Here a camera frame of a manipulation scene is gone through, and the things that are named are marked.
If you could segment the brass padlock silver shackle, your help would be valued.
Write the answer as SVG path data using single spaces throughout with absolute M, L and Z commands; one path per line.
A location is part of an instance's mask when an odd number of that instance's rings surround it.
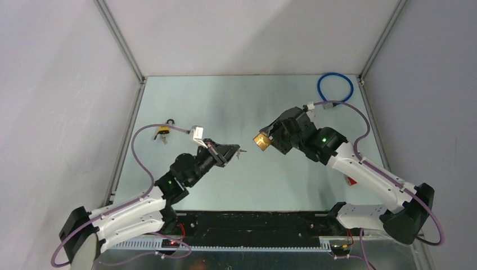
M 271 139 L 264 133 L 257 134 L 253 141 L 262 151 L 265 151 L 272 144 Z

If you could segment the yellow padlock black shackle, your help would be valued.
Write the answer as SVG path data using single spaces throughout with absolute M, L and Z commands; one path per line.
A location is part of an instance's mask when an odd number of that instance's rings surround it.
M 161 126 L 161 127 L 158 128 L 157 135 L 165 136 L 165 135 L 169 134 L 170 133 L 170 126 L 175 125 L 174 119 L 168 119 L 165 122 L 165 125 L 166 126 Z

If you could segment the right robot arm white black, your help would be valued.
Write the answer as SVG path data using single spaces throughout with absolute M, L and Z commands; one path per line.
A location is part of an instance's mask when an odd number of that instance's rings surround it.
M 380 199 L 380 205 L 336 204 L 335 215 L 327 220 L 332 234 L 342 235 L 348 229 L 363 228 L 384 231 L 405 245 L 417 240 L 430 215 L 434 189 L 426 183 L 415 186 L 391 174 L 360 155 L 335 129 L 316 127 L 310 114 L 307 107 L 286 110 L 259 131 L 256 144 L 262 150 L 273 146 L 284 155 L 297 149 L 311 161 L 350 177 Z

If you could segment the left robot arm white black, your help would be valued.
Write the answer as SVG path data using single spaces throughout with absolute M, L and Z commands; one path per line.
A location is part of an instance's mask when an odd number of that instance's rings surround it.
M 90 256 L 97 259 L 114 245 L 139 235 L 162 232 L 171 234 L 178 227 L 172 206 L 188 194 L 213 167 L 225 167 L 239 152 L 239 145 L 221 145 L 205 139 L 196 155 L 176 157 L 169 171 L 141 194 L 120 204 L 87 211 L 80 206 L 68 216 L 59 233 L 69 262 L 86 244 L 94 243 Z

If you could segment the silver key bunch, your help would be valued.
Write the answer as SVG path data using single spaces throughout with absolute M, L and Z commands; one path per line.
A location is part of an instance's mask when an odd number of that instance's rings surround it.
M 239 159 L 240 156 L 241 156 L 241 154 L 242 154 L 242 153 L 245 153 L 245 152 L 246 152 L 246 150 L 238 149 L 237 152 L 236 152 L 236 157 Z

